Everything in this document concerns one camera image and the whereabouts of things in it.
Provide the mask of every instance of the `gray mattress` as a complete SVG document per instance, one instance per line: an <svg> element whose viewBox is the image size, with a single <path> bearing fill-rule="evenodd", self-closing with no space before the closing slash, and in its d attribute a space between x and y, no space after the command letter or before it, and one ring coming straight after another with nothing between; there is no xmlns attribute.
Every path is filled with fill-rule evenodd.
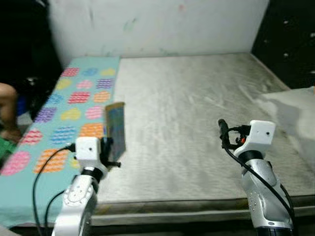
<svg viewBox="0 0 315 236"><path fill-rule="evenodd" d="M217 120L273 120L256 99L283 90L249 54L122 59L115 100L126 103L127 152L100 183L93 224L249 219ZM315 214L314 173L280 126L266 158L297 215Z"/></svg>

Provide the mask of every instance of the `person's leg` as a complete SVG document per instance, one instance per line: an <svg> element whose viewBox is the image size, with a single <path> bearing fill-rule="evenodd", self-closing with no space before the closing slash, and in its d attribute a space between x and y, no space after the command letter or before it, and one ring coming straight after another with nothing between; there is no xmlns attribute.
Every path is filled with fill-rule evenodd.
<svg viewBox="0 0 315 236"><path fill-rule="evenodd" d="M0 119L3 131L0 136L18 143L22 135L16 123L16 106L18 94L14 87L0 83Z"/></svg>

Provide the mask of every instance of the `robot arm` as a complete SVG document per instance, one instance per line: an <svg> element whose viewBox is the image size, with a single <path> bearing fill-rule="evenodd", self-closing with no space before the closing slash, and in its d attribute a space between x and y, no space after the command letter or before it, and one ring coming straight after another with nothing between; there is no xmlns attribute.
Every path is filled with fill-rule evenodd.
<svg viewBox="0 0 315 236"><path fill-rule="evenodd" d="M252 120L250 125L228 129L224 120L219 120L222 146L233 149L235 157L250 166L270 184L289 205L289 200L281 188L279 178L274 174L270 162L264 160L266 150L271 146L276 125L269 121ZM228 132L237 131L241 138L237 145L231 145ZM252 173L243 169L242 187L247 194L253 226L259 236L292 236L293 222L278 198Z"/></svg>
<svg viewBox="0 0 315 236"><path fill-rule="evenodd" d="M108 173L106 166L120 166L107 162L110 143L101 145L94 137L80 137L76 140L76 159L81 174L63 194L63 206L58 215L52 236L88 236L90 221L97 204L98 184Z"/></svg>

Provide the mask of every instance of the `colorful blanket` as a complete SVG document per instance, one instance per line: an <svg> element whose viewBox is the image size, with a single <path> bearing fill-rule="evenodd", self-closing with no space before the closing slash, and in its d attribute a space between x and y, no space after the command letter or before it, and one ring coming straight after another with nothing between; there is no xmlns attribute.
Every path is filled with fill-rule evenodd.
<svg viewBox="0 0 315 236"><path fill-rule="evenodd" d="M32 184L49 156L79 136L103 137L103 109L113 100L119 58L74 59L54 92L0 171L0 224L7 227L34 222ZM79 165L69 151L59 152L46 166L37 185L37 207L42 221L48 201L70 184ZM50 219L61 208L52 205Z"/></svg>

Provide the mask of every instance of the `black cabinet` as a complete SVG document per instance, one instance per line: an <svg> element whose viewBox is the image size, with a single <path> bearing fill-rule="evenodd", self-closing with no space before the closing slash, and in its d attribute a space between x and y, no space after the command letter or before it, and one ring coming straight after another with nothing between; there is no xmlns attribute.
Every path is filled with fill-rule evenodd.
<svg viewBox="0 0 315 236"><path fill-rule="evenodd" d="M270 0L252 53L290 88L315 85L315 0Z"/></svg>

